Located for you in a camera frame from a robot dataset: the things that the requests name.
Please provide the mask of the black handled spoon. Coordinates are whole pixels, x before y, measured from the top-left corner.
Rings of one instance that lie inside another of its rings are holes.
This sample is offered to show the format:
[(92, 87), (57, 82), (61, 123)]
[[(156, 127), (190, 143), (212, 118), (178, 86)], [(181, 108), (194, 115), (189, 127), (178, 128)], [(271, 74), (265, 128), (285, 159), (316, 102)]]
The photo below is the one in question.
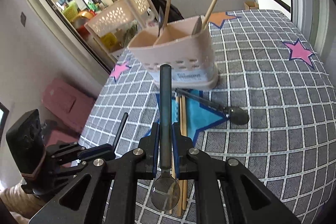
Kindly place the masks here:
[(153, 182), (151, 200), (160, 211), (171, 211), (179, 202), (180, 187), (171, 174), (172, 169), (172, 106), (171, 66), (159, 69), (159, 167), (161, 175)]

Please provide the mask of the wooden spatula stick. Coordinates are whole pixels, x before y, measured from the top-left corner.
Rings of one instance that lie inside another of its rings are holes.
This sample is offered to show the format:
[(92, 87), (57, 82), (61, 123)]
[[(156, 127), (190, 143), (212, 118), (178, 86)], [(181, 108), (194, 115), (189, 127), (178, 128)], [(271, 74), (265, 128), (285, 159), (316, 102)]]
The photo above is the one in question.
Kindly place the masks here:
[(164, 17), (162, 29), (164, 29), (165, 26), (167, 26), (168, 19), (169, 19), (170, 5), (171, 5), (171, 0), (166, 0), (165, 17)]

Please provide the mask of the wooden chopstick left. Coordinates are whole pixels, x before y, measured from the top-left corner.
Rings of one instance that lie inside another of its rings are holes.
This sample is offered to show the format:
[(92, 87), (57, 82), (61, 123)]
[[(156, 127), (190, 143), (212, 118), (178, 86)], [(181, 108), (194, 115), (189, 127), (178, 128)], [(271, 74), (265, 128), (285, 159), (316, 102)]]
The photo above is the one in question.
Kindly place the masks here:
[(175, 177), (179, 182), (179, 190), (180, 190), (180, 197), (177, 204), (177, 216), (182, 216), (182, 204), (183, 204), (183, 181), (180, 180), (180, 160), (179, 160), (179, 147), (178, 147), (178, 135), (180, 132), (180, 124), (179, 124), (179, 96), (175, 96), (175, 118), (177, 121), (173, 123), (173, 157), (174, 157), (174, 172)]

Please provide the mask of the pink cushioned stool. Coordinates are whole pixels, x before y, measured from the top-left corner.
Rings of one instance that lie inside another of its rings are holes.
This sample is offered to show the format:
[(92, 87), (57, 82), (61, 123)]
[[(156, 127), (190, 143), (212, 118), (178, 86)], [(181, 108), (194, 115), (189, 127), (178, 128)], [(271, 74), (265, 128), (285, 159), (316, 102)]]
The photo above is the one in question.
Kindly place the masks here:
[(42, 94), (42, 104), (67, 127), (64, 141), (77, 141), (95, 104), (95, 99), (61, 79), (53, 79)]

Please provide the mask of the black spoon on table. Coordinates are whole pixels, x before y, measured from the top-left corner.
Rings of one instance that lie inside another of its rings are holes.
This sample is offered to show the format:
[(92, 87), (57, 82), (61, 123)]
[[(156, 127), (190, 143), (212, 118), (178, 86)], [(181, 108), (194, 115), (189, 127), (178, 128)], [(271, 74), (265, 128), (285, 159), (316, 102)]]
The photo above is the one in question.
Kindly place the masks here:
[(233, 124), (244, 125), (249, 122), (249, 115), (247, 111), (237, 106), (223, 106), (219, 103), (209, 101), (205, 98), (192, 94), (183, 89), (175, 89), (175, 92), (180, 96), (185, 96), (189, 99), (195, 100), (213, 110), (221, 112), (226, 118), (228, 118)]

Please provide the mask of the beige plastic utensil caddy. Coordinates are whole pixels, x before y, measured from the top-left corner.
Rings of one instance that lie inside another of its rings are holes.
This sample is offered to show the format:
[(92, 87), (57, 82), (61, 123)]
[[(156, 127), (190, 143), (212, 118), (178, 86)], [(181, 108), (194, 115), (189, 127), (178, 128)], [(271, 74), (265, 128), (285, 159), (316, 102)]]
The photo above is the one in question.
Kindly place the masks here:
[(202, 17), (171, 22), (161, 31), (148, 27), (132, 38), (127, 46), (159, 85), (159, 67), (171, 66), (173, 88), (211, 90), (219, 72), (208, 28)]

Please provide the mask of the beige perforated storage rack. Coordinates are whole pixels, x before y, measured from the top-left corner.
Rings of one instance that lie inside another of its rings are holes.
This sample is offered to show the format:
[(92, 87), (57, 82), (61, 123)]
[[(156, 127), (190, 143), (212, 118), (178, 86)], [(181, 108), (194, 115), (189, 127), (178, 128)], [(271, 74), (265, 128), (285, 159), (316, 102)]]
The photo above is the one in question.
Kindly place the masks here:
[(112, 62), (116, 63), (118, 57), (115, 50), (104, 45), (102, 38), (114, 34), (117, 41), (122, 42), (124, 34), (132, 25), (143, 30), (154, 25), (157, 19), (158, 12), (151, 0), (117, 0), (84, 24), (84, 27)]

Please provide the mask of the grey checked tablecloth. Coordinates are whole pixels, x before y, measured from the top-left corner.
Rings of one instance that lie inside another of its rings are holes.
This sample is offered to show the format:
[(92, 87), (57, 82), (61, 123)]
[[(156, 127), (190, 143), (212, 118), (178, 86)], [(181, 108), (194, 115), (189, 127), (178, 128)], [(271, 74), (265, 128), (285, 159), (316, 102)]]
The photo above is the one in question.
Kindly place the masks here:
[[(222, 27), (209, 24), (219, 70), (217, 86), (204, 98), (246, 109), (250, 121), (227, 121), (205, 129), (196, 147), (211, 157), (242, 162), (302, 223), (318, 223), (327, 202), (335, 200), (335, 90), (313, 54), (310, 61), (290, 57), (288, 44), (311, 45), (280, 11), (235, 11)], [(159, 119), (158, 89), (151, 75), (128, 51), (119, 64), (130, 67), (108, 78), (86, 121), (79, 144), (113, 144), (121, 118), (129, 114), (116, 147), (117, 157), (138, 146)], [(139, 180), (135, 223), (195, 223), (193, 181), (180, 216), (157, 210), (152, 182)]]

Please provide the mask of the cardboard box on floor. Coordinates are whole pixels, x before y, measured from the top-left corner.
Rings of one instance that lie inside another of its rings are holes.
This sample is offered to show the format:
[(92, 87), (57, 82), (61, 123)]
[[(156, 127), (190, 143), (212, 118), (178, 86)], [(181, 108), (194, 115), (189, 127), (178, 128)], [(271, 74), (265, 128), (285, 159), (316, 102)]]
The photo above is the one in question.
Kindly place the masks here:
[(245, 10), (257, 10), (259, 9), (259, 4), (254, 1), (245, 1), (244, 8)]

